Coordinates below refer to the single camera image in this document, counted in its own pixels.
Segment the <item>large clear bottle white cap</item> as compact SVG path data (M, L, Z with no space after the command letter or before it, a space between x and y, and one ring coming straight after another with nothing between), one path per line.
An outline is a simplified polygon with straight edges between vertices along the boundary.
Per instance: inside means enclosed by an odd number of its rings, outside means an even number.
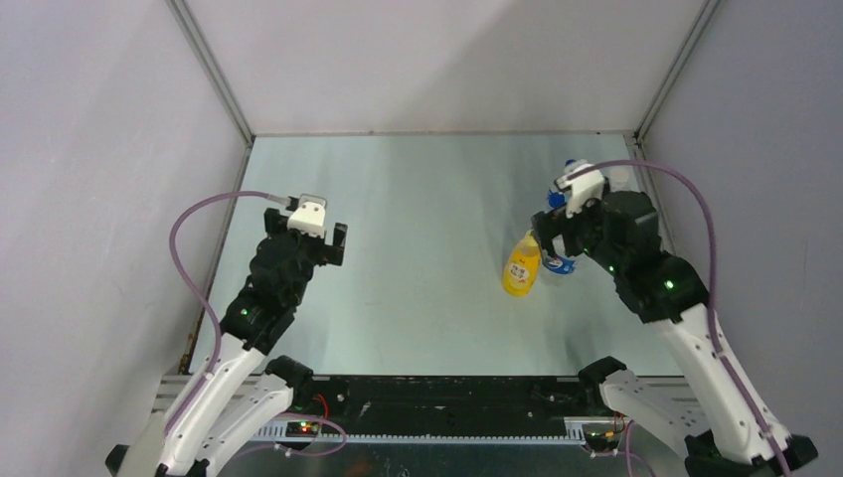
M607 180L611 192L629 191L631 189L632 173L626 167L609 167L602 172Z

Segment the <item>clear crushed bottle blue label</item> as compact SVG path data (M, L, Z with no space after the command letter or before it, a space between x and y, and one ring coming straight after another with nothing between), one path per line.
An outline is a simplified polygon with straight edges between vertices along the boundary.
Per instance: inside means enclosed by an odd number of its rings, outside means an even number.
M547 205L550 210L563 208L567 203L567 198L564 193L559 191L549 190L547 193Z

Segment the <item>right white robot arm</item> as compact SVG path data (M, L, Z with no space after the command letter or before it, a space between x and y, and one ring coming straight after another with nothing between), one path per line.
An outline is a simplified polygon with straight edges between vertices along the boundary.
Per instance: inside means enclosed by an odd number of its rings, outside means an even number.
M659 218L641 192L611 192L573 213L538 212L533 235L545 252L562 239L567 256L585 254L611 277L623 304L657 334L699 406L695 414L637 381L614 357L579 373L584 411L618 411L670 446L690 476L789 476L818 456L765 405L726 339L713 299L695 268L663 249Z

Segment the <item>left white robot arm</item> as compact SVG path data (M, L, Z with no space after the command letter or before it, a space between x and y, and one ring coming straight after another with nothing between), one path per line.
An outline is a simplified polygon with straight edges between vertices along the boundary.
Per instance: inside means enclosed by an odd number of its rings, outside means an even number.
M264 213L266 237L257 246L244 287L229 305L202 372L164 412L151 416L132 445L105 459L112 476L216 476L266 423L314 401L312 371L268 353L292 324L319 266L343 262L343 224L326 242L326 204L303 196Z

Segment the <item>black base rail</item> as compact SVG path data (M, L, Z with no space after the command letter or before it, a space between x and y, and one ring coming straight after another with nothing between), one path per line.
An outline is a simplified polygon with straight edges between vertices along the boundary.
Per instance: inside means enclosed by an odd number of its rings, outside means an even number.
M315 376L288 417L308 432L320 425L359 430L549 429L580 422L586 437L616 437L628 419L610 410L591 376Z

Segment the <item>yellow juice bottle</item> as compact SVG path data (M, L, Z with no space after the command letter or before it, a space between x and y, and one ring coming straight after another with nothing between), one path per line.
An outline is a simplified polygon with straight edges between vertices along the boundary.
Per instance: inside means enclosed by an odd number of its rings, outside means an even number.
M533 231L528 230L515 244L502 272L504 290L516 297L532 289L542 263L542 252Z

